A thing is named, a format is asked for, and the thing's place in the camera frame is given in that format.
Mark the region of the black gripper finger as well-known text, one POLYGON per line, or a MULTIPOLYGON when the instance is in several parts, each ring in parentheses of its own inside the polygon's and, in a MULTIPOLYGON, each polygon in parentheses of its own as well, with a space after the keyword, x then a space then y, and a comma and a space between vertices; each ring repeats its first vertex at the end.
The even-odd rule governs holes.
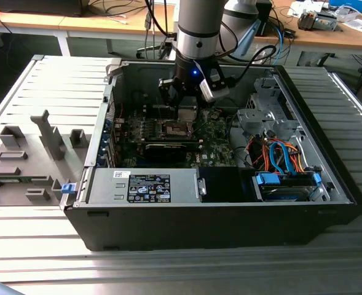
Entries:
POLYGON ((205 108, 205 100, 201 96, 196 97, 197 111, 195 120, 198 121, 201 110, 205 108))
POLYGON ((183 100, 182 85, 178 78, 160 79, 159 92, 165 106, 174 110, 174 118, 178 118, 179 105, 183 100))

